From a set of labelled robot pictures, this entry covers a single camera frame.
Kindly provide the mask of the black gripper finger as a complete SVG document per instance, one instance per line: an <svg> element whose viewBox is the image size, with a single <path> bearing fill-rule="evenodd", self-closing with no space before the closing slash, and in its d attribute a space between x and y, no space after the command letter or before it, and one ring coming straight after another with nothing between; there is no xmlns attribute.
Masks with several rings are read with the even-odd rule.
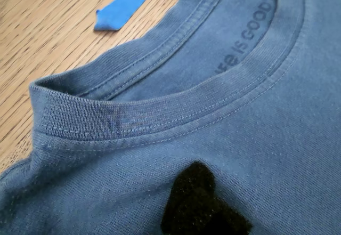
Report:
<svg viewBox="0 0 341 235"><path fill-rule="evenodd" d="M195 161L176 177L161 222L163 234L249 234L252 224L215 193L215 178Z"/></svg>

